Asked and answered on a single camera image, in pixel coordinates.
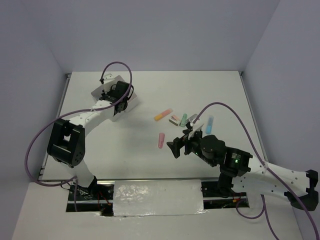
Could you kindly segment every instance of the white wall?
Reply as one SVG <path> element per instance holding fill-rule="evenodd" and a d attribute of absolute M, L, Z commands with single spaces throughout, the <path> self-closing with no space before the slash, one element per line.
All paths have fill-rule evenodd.
<path fill-rule="evenodd" d="M 319 13 L 319 0 L 281 0 L 244 71 L 269 160 L 300 171 L 320 171 Z M 315 239 L 306 214 L 295 215 Z M 312 216 L 320 229 L 320 206 Z"/>
<path fill-rule="evenodd" d="M 65 72 L 101 71 L 115 60 L 136 71 L 244 70 L 279 3 L 22 1 Z"/>
<path fill-rule="evenodd" d="M 64 74 L 19 0 L 0 2 L 0 238 L 11 239 L 29 179 L 24 172 L 28 143 L 58 109 Z M 39 172 L 48 135 L 32 151 Z"/>

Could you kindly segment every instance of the test tube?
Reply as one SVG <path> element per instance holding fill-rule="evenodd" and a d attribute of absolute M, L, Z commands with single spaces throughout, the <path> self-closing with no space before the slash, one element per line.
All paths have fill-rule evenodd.
<path fill-rule="evenodd" d="M 172 113 L 173 110 L 171 108 L 163 111 L 162 113 L 158 114 L 157 116 L 154 117 L 154 120 L 159 121 L 160 119 L 163 119 L 165 116 L 169 115 Z"/>
<path fill-rule="evenodd" d="M 180 126 L 183 128 L 186 126 L 187 117 L 188 117 L 188 115 L 186 113 L 183 114 L 183 116 L 182 116 Z"/>
<path fill-rule="evenodd" d="M 211 134 L 213 123 L 214 123 L 214 116 L 209 116 L 208 124 L 206 125 L 206 129 L 205 129 L 206 134 Z"/>
<path fill-rule="evenodd" d="M 163 132 L 159 133 L 159 140 L 158 140 L 158 148 L 162 149 L 165 141 L 165 134 Z"/>

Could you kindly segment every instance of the white tabletop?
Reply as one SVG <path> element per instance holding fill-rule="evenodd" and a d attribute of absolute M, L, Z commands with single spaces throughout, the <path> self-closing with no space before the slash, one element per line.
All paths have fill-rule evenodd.
<path fill-rule="evenodd" d="M 111 72 L 129 80 L 127 72 Z M 91 92 L 100 82 L 100 72 L 73 72 L 61 114 L 94 105 Z M 223 102 L 241 117 L 262 155 L 257 131 L 246 94 L 237 71 L 134 71 L 133 85 L 139 105 L 116 122 L 109 120 L 95 128 L 85 139 L 85 162 L 100 180 L 150 178 L 218 177 L 212 168 L 194 154 L 175 159 L 164 145 L 158 149 L 159 133 L 165 141 L 183 135 L 182 127 L 168 121 L 156 122 L 154 116 L 172 108 L 173 113 L 191 116 L 211 102 Z M 222 106 L 210 107 L 201 117 L 207 123 L 214 116 L 212 133 L 229 147 L 250 153 L 253 149 L 235 116 Z M 71 176 L 52 157 L 48 157 L 42 180 L 64 180 Z"/>
<path fill-rule="evenodd" d="M 271 240 L 264 216 L 248 220 L 234 208 L 211 209 L 204 214 L 144 217 L 101 217 L 95 212 L 66 212 L 68 191 L 30 183 L 13 240 Z M 274 231 L 281 240 L 301 240 L 292 207 L 266 196 Z M 261 199 L 251 198 L 243 214 L 261 211 Z"/>

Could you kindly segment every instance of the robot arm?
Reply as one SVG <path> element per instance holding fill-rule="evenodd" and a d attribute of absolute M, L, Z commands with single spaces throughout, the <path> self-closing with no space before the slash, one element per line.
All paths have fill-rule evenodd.
<path fill-rule="evenodd" d="M 85 138 L 102 122 L 124 111 L 133 93 L 132 87 L 129 97 L 125 97 L 117 105 L 109 107 L 125 94 L 129 84 L 118 81 L 109 90 L 105 89 L 105 85 L 107 84 L 104 83 L 101 97 L 92 106 L 91 111 L 83 112 L 69 120 L 58 119 L 54 123 L 47 147 L 47 153 L 61 163 L 72 176 L 76 176 L 79 188 L 91 196 L 96 196 L 97 192 L 103 192 L 103 185 L 97 184 L 96 177 L 89 171 L 84 161 Z"/>
<path fill-rule="evenodd" d="M 309 211 L 314 211 L 318 205 L 318 173 L 314 170 L 307 172 L 293 171 L 271 163 L 261 164 L 259 159 L 240 149 L 226 146 L 224 141 L 214 135 L 202 137 L 203 124 L 188 123 L 183 130 L 184 136 L 167 142 L 175 158 L 180 156 L 180 149 L 184 147 L 184 154 L 194 153 L 211 167 L 220 166 L 218 193 L 221 197 L 230 193 L 255 192 L 263 195 L 273 195 L 289 200 L 295 208 L 302 209 L 297 200 L 276 179 L 267 168 L 275 172 L 304 203 Z"/>

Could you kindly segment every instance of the purple cable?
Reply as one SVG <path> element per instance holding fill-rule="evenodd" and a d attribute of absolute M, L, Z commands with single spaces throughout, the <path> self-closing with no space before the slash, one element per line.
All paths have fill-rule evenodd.
<path fill-rule="evenodd" d="M 269 229 L 272 233 L 272 235 L 274 236 L 274 238 L 276 240 L 280 240 L 276 233 L 274 232 L 272 226 L 271 226 L 271 223 L 270 223 L 270 220 L 269 220 L 269 216 L 268 216 L 268 212 L 267 212 L 267 205 L 266 205 L 266 200 L 265 200 L 265 196 L 261 195 L 261 198 L 262 198 L 262 202 L 263 202 L 263 210 L 264 210 L 264 214 L 265 214 L 265 218 L 266 218 L 266 222 L 268 223 L 268 226 L 269 226 Z"/>
<path fill-rule="evenodd" d="M 235 206 L 235 210 L 237 211 L 237 213 L 238 213 L 241 217 L 244 217 L 245 219 L 258 219 L 258 218 L 261 217 L 262 214 L 264 214 L 265 208 L 262 207 L 261 212 L 260 212 L 259 215 L 257 215 L 257 216 L 246 216 L 246 215 L 243 215 L 243 214 L 239 211 L 239 208 L 238 208 L 238 207 L 239 207 L 239 204 L 242 203 L 242 202 L 245 201 L 245 200 L 246 200 L 246 199 L 242 199 L 242 200 L 238 201 L 238 202 L 236 203 L 236 206 Z"/>
<path fill-rule="evenodd" d="M 245 131 L 245 134 L 247 136 L 247 138 L 249 139 L 249 142 L 253 148 L 253 151 L 254 153 L 256 154 L 256 157 L 259 159 L 260 163 L 265 166 L 265 162 L 262 160 L 262 158 L 260 157 L 250 135 L 249 135 L 249 132 L 246 128 L 246 126 L 244 125 L 244 123 L 242 122 L 242 120 L 240 119 L 239 115 L 230 107 L 228 106 L 227 104 L 225 103 L 222 103 L 222 102 L 212 102 L 210 104 L 208 104 L 207 106 L 205 106 L 202 111 L 198 114 L 198 116 L 194 119 L 193 123 L 195 124 L 196 121 L 200 118 L 200 116 L 204 113 L 205 110 L 207 110 L 207 108 L 209 108 L 210 106 L 213 106 L 213 105 L 222 105 L 224 107 L 226 107 L 227 109 L 229 109 L 235 116 L 236 118 L 238 119 L 238 121 L 240 122 L 240 124 L 242 125 L 243 127 L 243 130 Z M 273 172 L 269 167 L 266 168 L 276 179 L 278 179 L 288 190 L 289 192 L 294 196 L 294 198 L 298 201 L 298 203 L 301 205 L 301 207 L 303 208 L 303 210 L 305 211 L 306 215 L 308 216 L 311 224 L 312 224 L 312 227 L 313 227 L 313 230 L 314 230 L 314 233 L 315 233 L 315 238 L 316 240 L 320 240 L 320 237 L 319 237 L 319 232 L 318 232 L 318 229 L 317 229 L 317 226 L 316 226 L 316 223 L 314 221 L 314 219 L 312 218 L 311 214 L 309 213 L 308 209 L 306 208 L 306 206 L 303 204 L 303 202 L 300 200 L 300 198 L 295 194 L 295 192 L 289 187 L 288 184 L 286 184 L 275 172 Z M 264 208 L 264 212 L 266 213 L 266 204 L 265 202 L 263 203 L 263 208 Z"/>
<path fill-rule="evenodd" d="M 75 180 L 74 193 L 73 193 L 74 210 L 76 212 L 78 212 L 78 209 L 77 209 L 77 191 L 78 191 L 78 179 Z"/>
<path fill-rule="evenodd" d="M 130 92 L 131 90 L 131 85 L 132 85 L 132 72 L 131 72 L 131 69 L 129 68 L 129 66 L 121 61 L 113 61 L 113 62 L 110 62 L 103 70 L 102 72 L 102 75 L 101 75 L 101 78 L 103 78 L 106 70 L 108 67 L 110 67 L 111 65 L 113 64 L 121 64 L 121 65 L 124 65 L 128 71 L 129 71 L 129 74 L 130 74 L 130 82 L 129 82 L 129 87 L 128 89 L 126 90 L 126 92 L 124 93 L 124 95 L 118 100 L 116 101 L 115 103 L 109 105 L 109 106 L 106 106 L 106 107 L 101 107 L 101 108 L 95 108 L 94 110 L 95 111 L 102 111 L 102 110 L 106 110 L 106 109 L 109 109 L 109 108 L 112 108 L 114 107 L 115 105 L 117 105 L 118 103 L 120 103 Z M 44 131 L 46 130 L 51 124 L 53 124 L 56 120 L 58 119 L 62 119 L 64 117 L 67 117 L 67 116 L 70 116 L 72 114 L 77 114 L 77 113 L 84 113 L 84 112 L 90 112 L 91 109 L 90 108 L 87 108 L 87 109 L 80 109 L 80 110 L 76 110 L 76 111 L 72 111 L 72 112 L 68 112 L 68 113 L 65 113 L 59 117 L 57 117 L 56 119 L 52 120 L 51 122 L 49 122 L 47 125 L 45 125 L 34 137 L 33 139 L 31 140 L 27 150 L 26 150 L 26 153 L 25 153 L 25 157 L 24 157 L 24 169 L 25 169 L 25 172 L 26 174 L 28 175 L 28 177 L 31 179 L 32 182 L 36 183 L 36 184 L 39 184 L 41 186 L 45 186 L 45 187 L 57 187 L 57 186 L 62 186 L 66 183 L 69 183 L 71 181 L 73 181 L 74 179 L 76 179 L 77 177 L 74 176 L 72 178 L 70 178 L 69 180 L 66 180 L 66 181 L 63 181 L 61 183 L 55 183 L 55 184 L 48 184 L 48 183 L 44 183 L 44 182 L 41 182 L 39 180 L 37 180 L 36 178 L 34 178 L 32 176 L 32 174 L 30 173 L 30 170 L 29 170 L 29 167 L 28 167 L 28 157 L 29 157 L 29 153 L 30 153 L 30 150 L 31 150 L 31 147 L 33 146 L 33 144 L 35 143 L 36 139 L 39 137 L 39 135 Z"/>

